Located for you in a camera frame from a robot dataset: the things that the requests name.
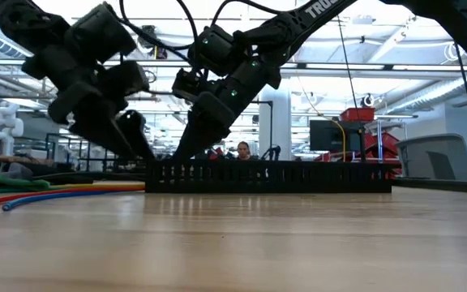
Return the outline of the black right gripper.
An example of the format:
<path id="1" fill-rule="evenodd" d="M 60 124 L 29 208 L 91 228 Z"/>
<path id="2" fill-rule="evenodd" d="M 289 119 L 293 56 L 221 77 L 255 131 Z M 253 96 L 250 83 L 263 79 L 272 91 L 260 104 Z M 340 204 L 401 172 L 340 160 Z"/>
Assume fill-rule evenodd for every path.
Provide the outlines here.
<path id="1" fill-rule="evenodd" d="M 203 152 L 229 134 L 228 127 L 269 84 L 279 88 L 281 69 L 262 62 L 259 57 L 243 61 L 220 82 L 218 97 L 210 92 L 197 96 L 188 112 L 188 123 L 174 158 L 186 160 Z"/>

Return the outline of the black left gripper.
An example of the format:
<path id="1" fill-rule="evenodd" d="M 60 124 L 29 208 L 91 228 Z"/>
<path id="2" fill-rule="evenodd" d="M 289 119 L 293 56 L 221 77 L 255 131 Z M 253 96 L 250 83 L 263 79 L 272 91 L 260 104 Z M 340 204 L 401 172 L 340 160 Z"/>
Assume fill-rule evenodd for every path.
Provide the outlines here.
<path id="1" fill-rule="evenodd" d="M 127 106 L 125 97 L 97 87 L 97 72 L 107 59 L 108 51 L 96 45 L 47 45 L 26 58 L 21 69 L 36 79 L 47 77 L 57 88 L 58 96 L 48 108 L 54 122 L 69 125 L 71 133 L 119 156 L 152 161 L 144 116 L 130 109 L 117 118 Z"/>

